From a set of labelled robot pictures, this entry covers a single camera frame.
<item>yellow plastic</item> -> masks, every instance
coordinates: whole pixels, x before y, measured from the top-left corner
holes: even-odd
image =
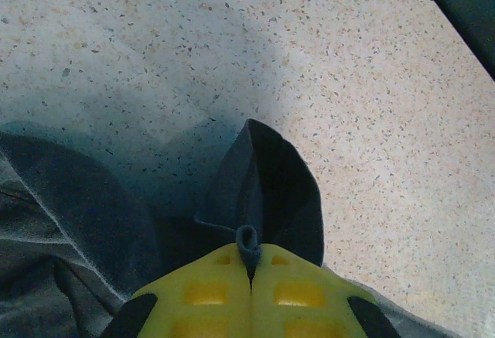
[[[229,244],[137,291],[158,302],[139,338],[366,338],[347,298],[363,289],[263,244],[252,282]]]

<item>yellow object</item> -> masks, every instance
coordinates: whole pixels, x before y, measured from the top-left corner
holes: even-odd
[[[250,285],[229,244],[138,290],[158,301],[139,338],[365,338],[347,298],[363,289],[276,245],[263,244]]]

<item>speckled floor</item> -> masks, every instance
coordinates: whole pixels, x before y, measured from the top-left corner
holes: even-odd
[[[318,179],[331,268],[493,333],[495,86],[432,0],[0,0],[0,19],[3,130],[180,212],[257,118]]]

